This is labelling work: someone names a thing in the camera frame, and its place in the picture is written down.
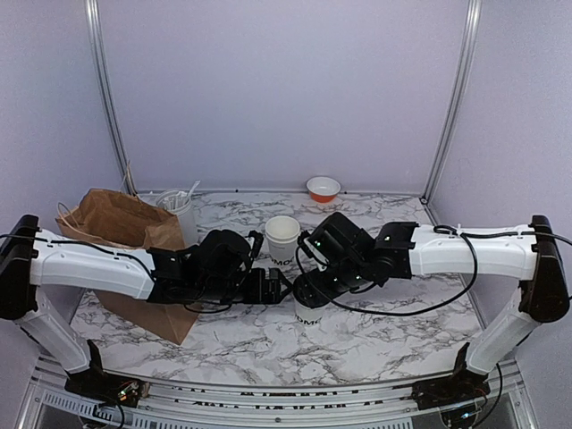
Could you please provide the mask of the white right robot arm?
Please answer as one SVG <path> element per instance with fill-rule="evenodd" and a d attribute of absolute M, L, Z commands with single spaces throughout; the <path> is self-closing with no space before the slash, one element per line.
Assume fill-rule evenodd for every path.
<path fill-rule="evenodd" d="M 496 364 L 542 324 L 562 319 L 571 298 L 561 238 L 547 217 L 504 228 L 463 228 L 416 222 L 386 223 L 376 237 L 341 213 L 328 216 L 299 239 L 317 267 L 305 273 L 306 307 L 335 303 L 351 290 L 388 280 L 459 274 L 475 283 L 481 277 L 516 284 L 508 303 L 484 331 L 458 353 L 458 368 L 442 391 L 462 400 Z"/>

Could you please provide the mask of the white paper cups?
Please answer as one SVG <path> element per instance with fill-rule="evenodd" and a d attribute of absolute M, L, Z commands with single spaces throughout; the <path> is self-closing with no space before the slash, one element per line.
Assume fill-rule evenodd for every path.
<path fill-rule="evenodd" d="M 300 235 L 299 222 L 293 217 L 278 215 L 265 223 L 265 238 L 269 255 L 275 265 L 292 264 Z"/>

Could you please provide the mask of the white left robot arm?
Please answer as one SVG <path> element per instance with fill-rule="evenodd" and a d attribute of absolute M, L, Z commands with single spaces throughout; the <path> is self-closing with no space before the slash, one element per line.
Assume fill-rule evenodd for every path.
<path fill-rule="evenodd" d="M 256 268 L 264 237 L 213 230 L 182 250 L 113 248 L 66 239 L 24 215 L 1 237 L 1 317 L 19 325 L 95 398 L 113 378 L 97 347 L 49 304 L 44 285 L 107 291 L 153 304 L 204 304 L 222 313 L 237 304 L 276 305 L 292 284 L 276 268 Z"/>

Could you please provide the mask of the single white paper cup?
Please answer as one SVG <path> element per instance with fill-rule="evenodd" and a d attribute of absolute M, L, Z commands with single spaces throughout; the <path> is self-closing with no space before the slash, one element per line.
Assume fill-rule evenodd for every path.
<path fill-rule="evenodd" d="M 294 307 L 296 320 L 305 326 L 318 325 L 324 315 L 324 307 L 306 307 L 297 300 L 294 301 Z"/>

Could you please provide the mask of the black coffee cup lid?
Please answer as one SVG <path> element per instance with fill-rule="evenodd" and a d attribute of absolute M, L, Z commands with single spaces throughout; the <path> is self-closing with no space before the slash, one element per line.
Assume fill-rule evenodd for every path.
<path fill-rule="evenodd" d="M 318 270 L 300 274 L 293 283 L 295 300 L 304 307 L 311 309 L 324 307 L 332 300 L 326 280 L 329 277 Z"/>

